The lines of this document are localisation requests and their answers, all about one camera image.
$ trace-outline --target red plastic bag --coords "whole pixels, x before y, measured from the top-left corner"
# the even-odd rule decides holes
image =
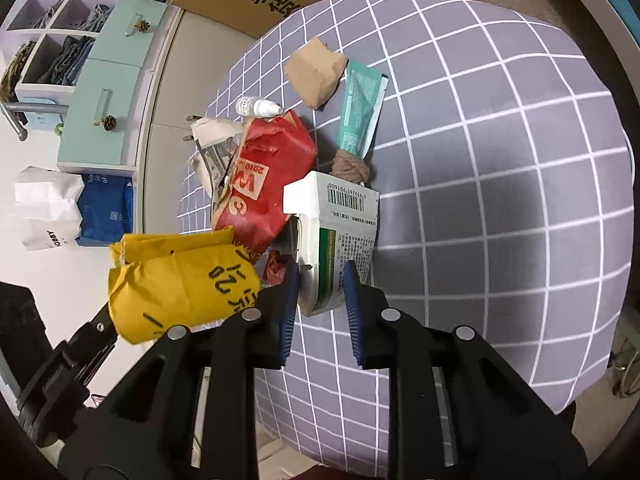
[[[283,188],[311,171],[318,149],[296,113],[288,112],[250,120],[239,150],[211,226],[233,226],[234,242],[255,263],[289,218],[282,212]]]

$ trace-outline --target blue plastic bag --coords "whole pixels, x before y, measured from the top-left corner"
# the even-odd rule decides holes
[[[133,231],[133,184],[124,176],[84,174],[78,199],[82,215],[78,244],[104,247]]]

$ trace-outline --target green stripe on box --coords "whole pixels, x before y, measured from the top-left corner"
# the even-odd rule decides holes
[[[313,310],[320,310],[334,293],[335,231],[320,228],[318,261],[318,300]]]

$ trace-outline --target white plastic bag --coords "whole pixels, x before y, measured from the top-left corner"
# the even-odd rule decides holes
[[[28,251],[76,244],[82,216],[76,204],[82,176],[30,166],[14,183],[15,217]]]

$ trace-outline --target folded beige garment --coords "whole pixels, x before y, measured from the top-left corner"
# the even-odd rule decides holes
[[[332,52],[318,38],[297,49],[284,65],[289,84],[309,108],[319,108],[338,87],[348,58]]]

